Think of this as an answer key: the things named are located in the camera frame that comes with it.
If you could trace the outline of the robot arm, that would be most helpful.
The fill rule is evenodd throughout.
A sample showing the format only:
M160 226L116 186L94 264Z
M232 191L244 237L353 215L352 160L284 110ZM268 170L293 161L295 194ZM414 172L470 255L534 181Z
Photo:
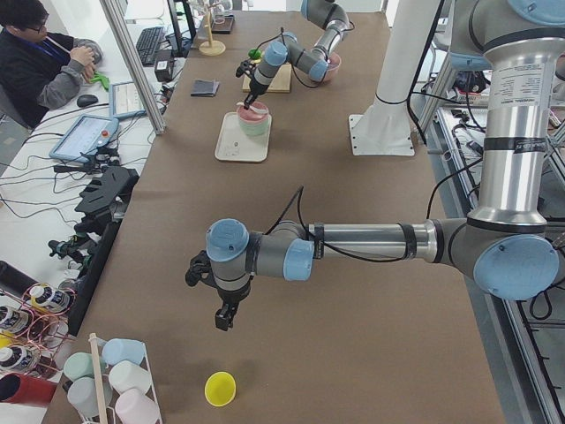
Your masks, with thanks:
M545 237L538 196L556 62L564 50L561 1L457 1L452 50L492 67L479 202L465 218L420 224L311 224L279 221L248 231L235 219L206 235L207 284L222 299L218 329L229 329L252 279L305 281L331 253L362 261L421 258L451 266L498 298L525 300L564 270Z
M236 70L237 77L246 75L250 80L245 109L249 110L257 98L267 92L284 64L291 64L317 83L327 78L330 55L353 26L344 8L334 1L304 1L301 14L322 29L323 35L313 47L306 49L293 33L282 30L264 42L265 49L250 51L249 58Z

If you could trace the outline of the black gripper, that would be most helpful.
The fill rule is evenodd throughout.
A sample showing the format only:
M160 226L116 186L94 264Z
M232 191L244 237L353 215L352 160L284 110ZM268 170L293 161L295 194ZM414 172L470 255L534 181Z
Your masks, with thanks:
M253 109L253 104L256 102L258 96L264 95L268 89L269 84L263 84L256 79L252 79L250 82L250 94L244 99L244 108L246 110Z
M222 303L224 305L228 305L229 308L222 307L216 311L215 326L220 330L232 329L235 316L237 315L237 306L250 294L251 283L247 282L245 285L236 290L218 288L217 291Z

